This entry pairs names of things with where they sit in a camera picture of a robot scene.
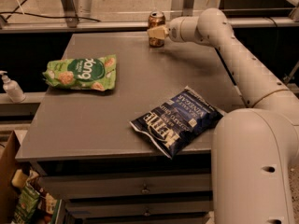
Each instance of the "green chip bag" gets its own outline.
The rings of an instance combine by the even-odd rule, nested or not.
[[[116,55],[91,59],[51,61],[43,73],[52,87],[72,90],[113,90],[116,80]]]

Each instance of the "bottle pump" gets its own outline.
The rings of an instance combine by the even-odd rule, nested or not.
[[[10,79],[7,75],[5,75],[6,71],[0,71],[0,75],[3,80],[3,89],[7,93],[8,97],[13,103],[22,102],[26,96],[22,91],[21,87],[17,83],[17,81]]]

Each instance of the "gray tabletop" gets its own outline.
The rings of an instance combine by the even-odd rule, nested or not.
[[[226,112],[242,106],[213,48],[170,40],[162,48],[150,48],[145,32],[76,34],[64,58],[108,54],[118,59],[115,89],[49,88],[17,154],[18,161],[163,155],[129,122],[186,86]],[[180,154],[210,150],[212,136],[212,131],[203,133]]]

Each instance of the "floor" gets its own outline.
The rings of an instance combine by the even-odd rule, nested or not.
[[[206,4],[206,0],[195,0],[194,10],[198,11],[207,7],[214,7],[217,2],[217,0],[212,0],[209,4]],[[146,21],[148,15],[154,9],[164,11],[165,16],[169,18],[171,6],[171,0],[93,0],[91,18],[100,21]],[[0,11],[15,10],[20,13],[34,13],[52,17],[61,17],[64,15],[61,0],[0,0]],[[64,19],[49,19],[19,14],[12,16],[5,14],[4,16],[9,23],[30,24],[31,22],[45,22],[50,24],[51,22],[64,22]],[[27,127],[28,124],[21,125],[22,129],[26,129]],[[0,125],[0,143],[5,143],[7,130],[13,129],[14,126],[12,124]],[[299,167],[290,170],[289,175],[296,223],[299,223]]]

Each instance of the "white bottle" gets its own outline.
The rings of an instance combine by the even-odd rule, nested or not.
[[[15,80],[11,80],[8,76],[5,75],[6,71],[0,71],[0,75],[3,80],[3,89],[7,93],[8,97],[13,103],[22,102],[26,96],[22,91],[21,87]]]

